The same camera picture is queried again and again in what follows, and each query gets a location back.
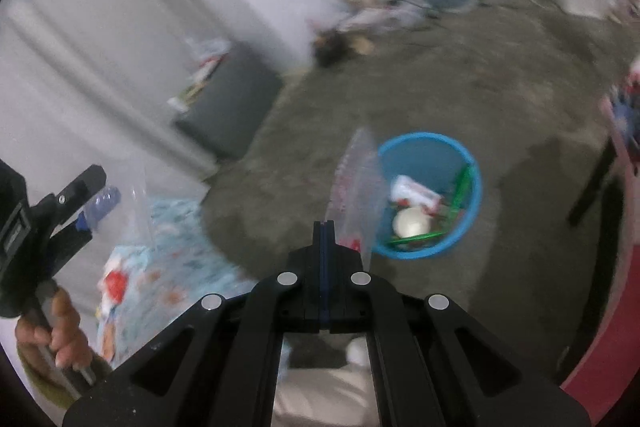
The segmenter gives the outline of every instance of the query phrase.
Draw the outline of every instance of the finger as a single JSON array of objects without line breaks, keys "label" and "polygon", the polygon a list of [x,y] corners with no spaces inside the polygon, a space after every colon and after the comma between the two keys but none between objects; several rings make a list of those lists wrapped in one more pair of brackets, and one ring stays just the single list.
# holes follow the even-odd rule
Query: finger
[{"label": "finger", "polygon": [[50,334],[41,327],[34,327],[25,317],[21,317],[15,325],[15,338],[22,344],[39,344],[46,346],[51,341]]},{"label": "finger", "polygon": [[89,367],[93,359],[94,359],[94,352],[88,347],[87,350],[85,350],[83,355],[78,356],[78,360],[74,362],[73,368],[77,371],[78,369]]},{"label": "finger", "polygon": [[52,351],[57,351],[66,346],[66,344],[70,344],[78,335],[84,335],[84,333],[78,329],[78,322],[76,322],[75,318],[72,317],[68,321],[61,321],[51,331],[49,347]]},{"label": "finger", "polygon": [[56,367],[61,369],[70,367],[74,363],[85,362],[87,359],[87,352],[91,353],[89,344],[84,335],[78,335],[70,343],[66,344],[56,355]]},{"label": "finger", "polygon": [[77,330],[80,325],[80,314],[73,308],[66,313],[66,315],[59,315],[55,322],[55,330]]},{"label": "finger", "polygon": [[65,289],[59,288],[51,300],[51,313],[54,317],[63,317],[71,311],[75,311],[71,297]]},{"label": "finger", "polygon": [[20,317],[15,325],[15,339],[23,344],[35,344],[35,327],[24,317]]}]

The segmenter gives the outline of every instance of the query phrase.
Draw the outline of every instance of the blue bucket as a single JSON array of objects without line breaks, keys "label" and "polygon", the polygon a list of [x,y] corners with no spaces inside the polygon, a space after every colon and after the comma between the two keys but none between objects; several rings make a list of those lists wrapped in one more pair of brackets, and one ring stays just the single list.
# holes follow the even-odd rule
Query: blue bucket
[{"label": "blue bucket", "polygon": [[415,132],[403,134],[382,144],[378,156],[382,172],[389,184],[396,176],[406,174],[438,194],[449,194],[457,175],[466,165],[473,167],[473,181],[471,192],[462,204],[466,210],[465,214],[442,241],[432,247],[414,251],[388,247],[386,243],[393,234],[392,222],[395,211],[387,206],[378,228],[374,251],[394,259],[418,259],[447,250],[465,235],[478,215],[482,199],[482,180],[478,163],[468,150],[442,134]]}]

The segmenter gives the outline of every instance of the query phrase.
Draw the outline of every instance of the debris on floor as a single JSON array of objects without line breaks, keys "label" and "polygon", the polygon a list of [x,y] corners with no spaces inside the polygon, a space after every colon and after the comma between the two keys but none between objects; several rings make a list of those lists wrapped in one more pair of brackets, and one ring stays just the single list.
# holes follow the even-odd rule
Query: debris on floor
[{"label": "debris on floor", "polygon": [[349,46],[358,55],[370,55],[376,48],[373,42],[367,39],[364,35],[356,35],[349,42]]},{"label": "debris on floor", "polygon": [[314,57],[321,68],[340,62],[349,53],[347,39],[336,30],[319,33],[313,46]]},{"label": "debris on floor", "polygon": [[366,32],[382,35],[401,28],[412,28],[425,19],[426,8],[404,0],[390,0],[381,8],[365,8],[341,21],[340,33]]}]

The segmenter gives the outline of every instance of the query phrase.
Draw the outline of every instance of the red fabric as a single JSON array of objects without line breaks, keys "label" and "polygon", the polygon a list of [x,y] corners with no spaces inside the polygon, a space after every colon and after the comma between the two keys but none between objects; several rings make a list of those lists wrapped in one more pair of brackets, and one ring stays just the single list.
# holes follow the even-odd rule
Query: red fabric
[{"label": "red fabric", "polygon": [[356,252],[360,253],[360,250],[362,249],[362,244],[360,243],[359,239],[354,239],[353,241],[351,241],[349,248],[351,248],[351,250],[355,250]]},{"label": "red fabric", "polygon": [[120,270],[112,270],[104,278],[107,295],[116,304],[120,304],[124,299],[124,292],[127,291],[128,284],[129,276]]},{"label": "red fabric", "polygon": [[640,368],[640,246],[608,324],[562,385],[596,425],[620,399]]}]

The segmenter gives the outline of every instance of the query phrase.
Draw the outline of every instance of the human hand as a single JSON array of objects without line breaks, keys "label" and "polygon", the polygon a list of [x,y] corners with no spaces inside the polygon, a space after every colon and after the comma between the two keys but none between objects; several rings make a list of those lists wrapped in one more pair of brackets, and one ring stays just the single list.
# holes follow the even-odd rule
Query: human hand
[{"label": "human hand", "polygon": [[51,301],[54,324],[51,332],[34,326],[21,317],[15,327],[18,350],[26,362],[42,377],[55,381],[52,368],[40,353],[38,346],[49,346],[56,354],[56,367],[88,367],[94,357],[86,335],[79,328],[80,315],[73,307],[69,294],[60,288]]}]

